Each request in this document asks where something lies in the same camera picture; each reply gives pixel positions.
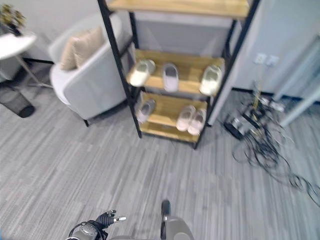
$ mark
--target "beige pillow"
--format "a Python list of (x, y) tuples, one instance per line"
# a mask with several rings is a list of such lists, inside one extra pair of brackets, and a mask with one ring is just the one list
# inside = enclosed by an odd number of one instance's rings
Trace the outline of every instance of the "beige pillow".
[(77, 68), (83, 65), (105, 42), (100, 26), (73, 37), (73, 52)]
[[(85, 35), (88, 33), (89, 30), (83, 31), (79, 33), (76, 37), (80, 37), (82, 35)], [(75, 52), (74, 52), (74, 42), (75, 37), (72, 36), (67, 41), (64, 50), (62, 52), (62, 56), (60, 59), (60, 69), (62, 70), (71, 70), (75, 69), (77, 67), (76, 65), (76, 59), (75, 59)]]

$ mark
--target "white slipper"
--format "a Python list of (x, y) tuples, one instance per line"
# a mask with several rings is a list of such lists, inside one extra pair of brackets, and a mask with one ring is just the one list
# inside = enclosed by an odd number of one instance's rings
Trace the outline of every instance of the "white slipper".
[(219, 67), (207, 66), (202, 76), (200, 92), (207, 96), (216, 94), (221, 85), (222, 76), (223, 73)]
[(135, 87), (141, 87), (145, 84), (149, 76), (155, 71), (156, 64), (150, 59), (139, 61), (130, 77), (130, 84)]
[(196, 108), (194, 106), (185, 106), (176, 121), (176, 128), (181, 132), (187, 131), (195, 112)]
[(179, 75), (177, 67), (172, 63), (166, 63), (163, 66), (162, 78), (164, 90), (173, 93), (179, 88)]
[(137, 111), (136, 119), (140, 123), (144, 123), (148, 120), (150, 114), (154, 111), (156, 107), (156, 101), (153, 99), (149, 99), (148, 101), (145, 101), (141, 108)]
[(205, 126), (206, 115), (207, 115), (207, 111), (204, 108), (201, 108), (196, 111), (188, 127), (188, 132), (191, 135), (194, 135), (194, 136), (200, 135), (201, 130)]

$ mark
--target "striped carpet floor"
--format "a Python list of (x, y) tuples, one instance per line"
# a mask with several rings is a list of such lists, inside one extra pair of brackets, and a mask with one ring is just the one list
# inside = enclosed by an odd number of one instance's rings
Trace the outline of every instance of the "striped carpet floor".
[[(22, 90), (32, 97), (32, 87)], [(262, 169), (232, 157), (222, 127), (250, 99), (232, 92), (198, 147), (144, 135), (128, 107), (84, 122), (51, 89), (22, 119), (0, 105), (0, 228), (4, 240), (64, 240), (77, 223), (109, 209), (127, 216), (109, 236), (160, 238), (160, 204), (183, 218), (196, 240), (317, 240), (320, 208)], [(285, 129), (293, 171), (320, 184), (320, 105)]]

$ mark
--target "power strip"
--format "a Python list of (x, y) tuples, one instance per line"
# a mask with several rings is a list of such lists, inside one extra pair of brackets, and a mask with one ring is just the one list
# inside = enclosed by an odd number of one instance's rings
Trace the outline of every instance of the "power strip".
[(269, 99), (266, 99), (265, 97), (262, 97), (260, 99), (260, 102), (265, 105), (265, 106), (268, 106), (278, 112), (281, 112), (283, 113), (285, 111), (285, 105), (281, 104), (281, 103), (278, 103), (278, 102), (275, 102), (273, 100), (269, 100)]
[(257, 128), (243, 116), (232, 118), (227, 116), (223, 125), (228, 132), (230, 132), (236, 139), (239, 140), (241, 140), (247, 132)]

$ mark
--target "trash can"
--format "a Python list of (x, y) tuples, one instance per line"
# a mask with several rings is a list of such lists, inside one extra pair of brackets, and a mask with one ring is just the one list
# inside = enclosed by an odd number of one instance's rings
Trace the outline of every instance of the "trash can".
[(31, 116), (35, 107), (23, 96), (20, 91), (13, 88), (0, 88), (0, 104), (4, 105), (21, 118)]

